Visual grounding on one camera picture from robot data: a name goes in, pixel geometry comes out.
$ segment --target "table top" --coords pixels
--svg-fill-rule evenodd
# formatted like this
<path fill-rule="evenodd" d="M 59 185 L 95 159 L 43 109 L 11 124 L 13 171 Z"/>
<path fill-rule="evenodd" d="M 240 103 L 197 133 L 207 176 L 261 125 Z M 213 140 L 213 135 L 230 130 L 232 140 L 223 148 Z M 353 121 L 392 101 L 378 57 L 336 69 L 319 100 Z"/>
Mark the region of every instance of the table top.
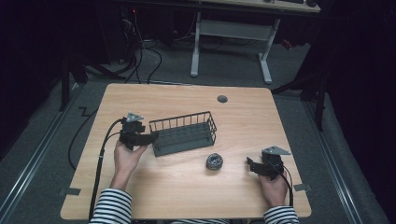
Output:
<path fill-rule="evenodd" d="M 219 95 L 225 95 L 228 102 L 220 103 Z M 151 120 L 204 111 L 211 112 L 217 126 L 216 142 L 211 147 L 155 157 L 152 145 L 148 146 L 127 188 L 133 196 L 133 218 L 262 217 L 269 209 L 259 179 L 249 171 L 246 159 L 260 162 L 261 150 L 271 146 L 292 150 L 268 89 L 110 84 L 70 186 L 81 192 L 66 196 L 62 218 L 88 219 L 101 145 L 110 125 L 129 111 L 144 117 L 141 121 L 146 126 L 145 133 L 149 133 Z M 116 125 L 113 133 L 120 129 L 121 125 Z M 116 135 L 106 144 L 98 192 L 110 185 L 114 174 L 117 139 Z M 224 160 L 218 171 L 205 168 L 212 153 L 220 154 Z M 282 161 L 291 173 L 293 185 L 301 184 L 293 156 L 282 156 Z M 310 216 L 305 192 L 293 193 L 298 216 Z"/>
<path fill-rule="evenodd" d="M 266 3 L 263 0 L 200 0 L 200 1 L 207 3 L 235 5 L 241 7 L 266 7 L 271 9 L 291 10 L 291 11 L 300 11 L 300 12 L 315 12 L 315 13 L 320 12 L 319 6 L 309 7 L 305 1 L 303 4 L 290 3 L 279 0 L 271 1 L 269 3 Z"/>

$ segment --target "black wire basket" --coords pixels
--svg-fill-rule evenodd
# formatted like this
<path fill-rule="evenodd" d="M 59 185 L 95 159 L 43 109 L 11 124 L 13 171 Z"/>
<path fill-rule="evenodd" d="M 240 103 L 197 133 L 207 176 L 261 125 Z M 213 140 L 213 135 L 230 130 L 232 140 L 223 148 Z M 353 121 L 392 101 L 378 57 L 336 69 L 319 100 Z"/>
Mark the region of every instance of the black wire basket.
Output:
<path fill-rule="evenodd" d="M 156 157 L 215 144 L 216 124 L 209 111 L 149 122 Z"/>

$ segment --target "black cable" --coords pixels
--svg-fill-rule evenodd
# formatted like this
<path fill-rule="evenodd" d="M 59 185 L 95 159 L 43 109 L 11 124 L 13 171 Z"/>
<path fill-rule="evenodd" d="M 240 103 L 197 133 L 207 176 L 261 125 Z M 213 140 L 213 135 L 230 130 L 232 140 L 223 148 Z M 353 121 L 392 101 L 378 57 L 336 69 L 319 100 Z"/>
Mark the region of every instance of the black cable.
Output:
<path fill-rule="evenodd" d="M 137 70 L 137 67 L 136 67 L 136 78 L 139 84 L 142 84 L 142 82 L 140 81 L 139 71 Z"/>
<path fill-rule="evenodd" d="M 106 75 L 108 77 L 112 77 L 114 79 L 123 79 L 123 77 L 120 77 L 119 75 L 114 74 L 110 70 L 103 67 L 101 64 L 95 63 L 94 61 L 92 61 L 89 58 L 85 58 L 84 56 L 78 55 L 76 53 L 74 54 L 74 56 L 76 57 L 76 59 L 81 61 L 83 64 L 89 64 L 91 67 L 93 67 L 94 69 L 98 70 L 99 72 L 103 73 L 104 75 Z"/>
<path fill-rule="evenodd" d="M 181 47 L 189 47 L 189 46 L 194 45 L 195 42 L 194 42 L 193 40 L 190 41 L 189 44 L 180 44 L 180 43 L 178 43 L 178 42 L 188 41 L 191 37 L 194 37 L 194 36 L 195 36 L 195 35 L 191 35 L 191 36 L 188 36 L 188 37 L 186 37 L 186 38 L 184 38 L 184 39 L 175 40 L 173 43 L 176 44 L 176 45 L 178 45 L 178 46 L 181 46 Z"/>
<path fill-rule="evenodd" d="M 111 135 L 107 138 L 107 140 L 108 140 L 109 138 L 111 138 L 112 136 L 116 135 L 116 134 L 118 134 L 118 133 L 113 133 L 113 134 L 111 134 Z"/>
<path fill-rule="evenodd" d="M 245 40 L 246 42 L 238 43 L 237 41 L 233 41 L 233 40 L 234 40 L 234 38 L 225 38 L 223 41 L 226 44 L 231 44 L 231 45 L 236 45 L 236 46 L 246 46 L 246 45 L 250 45 L 250 44 L 259 42 L 258 40 L 248 39 L 248 40 Z"/>
<path fill-rule="evenodd" d="M 219 44 L 218 44 L 217 46 L 215 46 L 214 48 L 211 48 L 211 49 L 205 48 L 205 47 L 203 47 L 201 44 L 200 44 L 200 48 L 201 48 L 201 49 L 204 49 L 204 50 L 215 50 L 215 49 L 218 49 L 218 48 L 220 48 L 220 47 L 222 46 L 222 44 L 223 44 L 223 39 L 224 39 L 224 38 L 220 38 Z"/>
<path fill-rule="evenodd" d="M 105 146 L 106 146 L 106 143 L 107 143 L 108 139 L 111 136 L 114 135 L 114 134 L 111 134 L 111 136 L 109 137 L 111 130 L 113 129 L 113 127 L 117 123 L 122 122 L 122 120 L 123 119 L 117 119 L 116 121 L 114 121 L 113 124 L 111 124 L 110 128 L 107 131 L 106 137 L 105 137 L 105 139 L 103 141 L 102 148 L 101 148 L 100 153 L 99 153 L 98 164 L 97 164 L 97 167 L 96 167 L 96 178 L 95 178 L 95 183 L 94 183 L 94 186 L 93 186 L 93 192 L 92 192 L 92 197 L 91 197 L 91 207 L 90 207 L 89 220 L 91 220 L 91 218 L 93 216 L 93 209 L 95 207 L 96 194 L 97 194 L 98 187 L 99 187 L 100 174 L 102 172 L 102 162 L 103 162 L 103 157 L 104 157 L 104 154 L 105 154 Z"/>
<path fill-rule="evenodd" d="M 289 178 L 290 178 L 290 185 L 291 185 L 291 186 L 293 186 L 293 180 L 291 179 L 291 174 L 290 174 L 290 171 L 288 170 L 288 168 L 286 168 L 286 166 L 283 166 L 283 168 L 285 168 L 285 169 L 286 169 L 286 171 L 288 172 L 288 174 L 289 174 Z"/>
<path fill-rule="evenodd" d="M 97 111 L 98 111 L 98 109 L 94 110 L 94 111 L 84 120 L 84 122 L 79 126 L 77 132 L 76 132 L 75 135 L 73 136 L 72 141 L 70 142 L 69 149 L 67 150 L 67 159 L 69 160 L 69 164 L 70 164 L 70 166 L 72 167 L 72 169 L 73 169 L 74 171 L 76 171 L 76 166 L 73 164 L 72 159 L 71 159 L 71 149 L 72 149 L 72 146 L 73 146 L 74 142 L 76 141 L 77 135 L 78 135 L 79 132 L 82 130 L 82 127 L 84 127 L 84 125 L 88 122 L 88 120 L 89 120 L 90 118 L 92 118 L 92 116 L 93 116 L 94 114 L 96 114 Z"/>
<path fill-rule="evenodd" d="M 139 59 L 139 63 L 135 66 L 134 71 L 125 79 L 124 83 L 127 83 L 129 81 L 129 79 L 132 77 L 132 75 L 134 74 L 135 71 L 137 71 L 137 68 L 140 66 L 140 64 L 142 63 L 142 58 L 143 58 L 143 53 L 142 53 L 142 49 L 140 48 L 140 59 Z"/>
<path fill-rule="evenodd" d="M 281 174 L 281 173 L 275 168 L 275 166 L 274 166 L 270 161 L 267 161 L 267 162 L 268 162 L 268 164 L 270 164 L 270 165 L 274 168 L 274 170 L 276 170 L 276 172 L 285 180 L 286 184 L 288 185 L 288 189 L 289 189 L 289 206 L 290 206 L 290 207 L 293 207 L 293 205 L 294 205 L 294 200 L 293 200 L 293 189 L 292 189 L 292 187 L 291 187 L 291 185 L 290 185 L 288 179 L 287 179 L 283 174 Z"/>
<path fill-rule="evenodd" d="M 192 17 L 192 22 L 191 22 L 190 29 L 189 29 L 189 30 L 187 31 L 187 33 L 186 33 L 185 35 L 183 35 L 182 37 L 177 38 L 177 39 L 174 39 L 174 42 L 176 42 L 176 41 L 178 41 L 178 40 L 183 40 L 183 39 L 186 39 L 186 38 L 190 38 L 190 37 L 192 37 L 192 36 L 195 36 L 195 35 L 190 35 L 190 33 L 191 33 L 191 31 L 192 31 L 192 28 L 194 27 L 196 17 L 197 17 L 197 13 L 195 12 L 195 13 L 193 14 L 193 17 Z"/>
<path fill-rule="evenodd" d="M 119 75 L 119 74 L 122 74 L 122 73 L 124 73 L 124 72 L 127 72 L 128 70 L 131 70 L 134 66 L 135 66 L 135 64 L 136 64 L 136 58 L 135 57 L 131 57 L 131 59 L 129 59 L 128 60 L 129 62 L 128 62 L 128 64 L 125 66 L 125 67 L 123 67 L 123 68 L 121 68 L 120 70 L 118 70 L 118 71 L 114 71 L 114 72 L 112 72 L 114 75 Z M 88 67 L 85 67 L 85 71 L 87 72 L 87 73 L 89 73 L 89 74 L 91 74 L 91 75 L 94 75 L 94 76 L 102 76 L 102 75 L 104 75 L 104 73 L 97 73 L 97 72 L 94 72 L 94 71 L 92 71 L 91 69 L 89 69 Z"/>
<path fill-rule="evenodd" d="M 148 75 L 148 84 L 149 84 L 149 80 L 151 79 L 151 76 L 155 73 L 155 71 L 157 71 L 157 69 L 160 67 L 161 63 L 163 62 L 163 57 L 161 56 L 161 54 L 158 51 L 156 51 L 154 49 L 148 49 L 148 50 L 151 50 L 151 51 L 157 53 L 158 56 L 160 56 L 160 61 L 158 62 L 157 67 Z"/>

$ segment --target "white desk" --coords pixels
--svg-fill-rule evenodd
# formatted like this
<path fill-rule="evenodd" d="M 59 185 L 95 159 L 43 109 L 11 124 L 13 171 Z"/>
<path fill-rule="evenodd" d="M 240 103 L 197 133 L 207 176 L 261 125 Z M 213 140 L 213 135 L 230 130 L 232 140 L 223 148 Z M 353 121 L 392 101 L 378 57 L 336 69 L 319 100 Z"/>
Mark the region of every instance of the white desk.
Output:
<path fill-rule="evenodd" d="M 243 7 L 266 7 L 276 10 L 294 10 L 300 12 L 315 12 L 319 13 L 320 8 L 309 7 L 306 3 L 295 4 L 289 2 L 277 1 L 265 3 L 263 0 L 202 0 L 201 2 L 207 3 L 220 3 L 229 4 Z M 271 46 L 274 42 L 276 31 L 280 19 L 274 21 L 272 26 L 261 26 L 254 24 L 227 22 L 227 21 L 210 21 L 202 20 L 201 13 L 198 13 L 195 29 L 195 46 L 192 54 L 191 62 L 191 76 L 197 77 L 199 70 L 199 54 L 200 54 L 200 36 L 201 35 L 216 35 L 232 38 L 243 38 L 265 41 L 262 53 L 259 54 L 259 62 L 262 67 L 262 74 L 266 84 L 271 84 L 272 79 L 268 69 L 267 57 L 270 52 Z"/>

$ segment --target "striped sleeve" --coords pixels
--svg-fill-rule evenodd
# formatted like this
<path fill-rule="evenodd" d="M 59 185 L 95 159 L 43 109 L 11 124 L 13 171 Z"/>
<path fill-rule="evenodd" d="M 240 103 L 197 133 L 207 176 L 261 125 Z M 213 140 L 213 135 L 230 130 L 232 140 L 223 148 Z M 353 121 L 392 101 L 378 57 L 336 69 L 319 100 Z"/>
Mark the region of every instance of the striped sleeve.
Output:
<path fill-rule="evenodd" d="M 90 223 L 131 223 L 132 196 L 119 189 L 104 189 Z"/>
<path fill-rule="evenodd" d="M 266 224 L 300 223 L 296 211 L 290 206 L 273 207 L 264 214 Z"/>
<path fill-rule="evenodd" d="M 171 224 L 228 224 L 226 219 L 178 219 Z"/>

